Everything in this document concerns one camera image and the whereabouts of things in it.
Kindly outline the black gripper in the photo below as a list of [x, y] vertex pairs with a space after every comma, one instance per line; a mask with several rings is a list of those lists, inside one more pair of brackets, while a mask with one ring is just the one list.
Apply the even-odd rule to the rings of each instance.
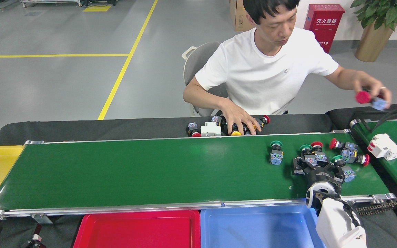
[[345, 181], [344, 161], [329, 162], [326, 170], [315, 169], [318, 161], [314, 156], [298, 156], [293, 158], [293, 175], [304, 175], [307, 185], [312, 190], [324, 193], [341, 193], [341, 184]]

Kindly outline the person's right hand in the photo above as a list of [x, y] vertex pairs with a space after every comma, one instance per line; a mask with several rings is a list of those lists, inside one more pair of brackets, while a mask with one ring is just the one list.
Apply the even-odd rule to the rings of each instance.
[[231, 100], [223, 98], [218, 104], [218, 107], [226, 119], [227, 132], [229, 134], [233, 132], [233, 125], [236, 126], [236, 130], [241, 134], [244, 132], [244, 125], [252, 135], [255, 135], [258, 131], [262, 131], [258, 121]]

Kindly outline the person's left hand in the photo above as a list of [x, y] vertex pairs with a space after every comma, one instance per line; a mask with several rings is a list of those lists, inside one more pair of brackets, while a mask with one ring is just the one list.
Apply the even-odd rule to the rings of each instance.
[[387, 110], [392, 104], [392, 92], [379, 81], [354, 81], [355, 100], [360, 104], [369, 104], [380, 111]]

